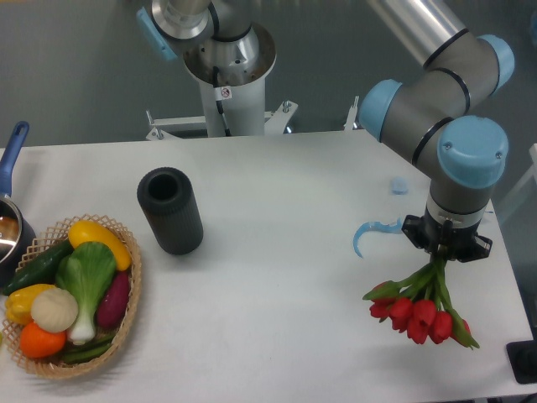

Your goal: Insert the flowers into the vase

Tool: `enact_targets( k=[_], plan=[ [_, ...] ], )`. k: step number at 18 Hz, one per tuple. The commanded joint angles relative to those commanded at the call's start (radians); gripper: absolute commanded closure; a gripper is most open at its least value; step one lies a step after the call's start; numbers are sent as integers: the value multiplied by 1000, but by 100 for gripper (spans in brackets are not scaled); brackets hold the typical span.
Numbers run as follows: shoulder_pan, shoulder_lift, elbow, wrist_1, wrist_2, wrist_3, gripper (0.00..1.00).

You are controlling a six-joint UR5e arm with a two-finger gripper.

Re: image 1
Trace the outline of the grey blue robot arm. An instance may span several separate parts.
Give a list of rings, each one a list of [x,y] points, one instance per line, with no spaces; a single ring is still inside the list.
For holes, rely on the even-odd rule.
[[[372,9],[424,69],[411,86],[385,80],[363,98],[359,123],[430,179],[425,212],[405,218],[411,243],[468,262],[492,241],[477,232],[508,154],[494,121],[471,110],[511,77],[514,55],[493,35],[474,36],[442,1],[373,1]],[[244,1],[154,1],[137,13],[147,41],[181,58],[198,81],[212,137],[282,132],[283,113],[265,113],[265,79],[276,52]]]

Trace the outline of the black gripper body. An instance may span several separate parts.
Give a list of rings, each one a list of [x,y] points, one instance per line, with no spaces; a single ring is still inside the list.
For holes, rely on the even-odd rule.
[[[479,223],[456,228],[451,220],[438,223],[430,214],[421,217],[407,215],[402,224],[403,234],[417,248],[435,258],[462,263],[486,259],[493,246],[490,238],[478,234]]]

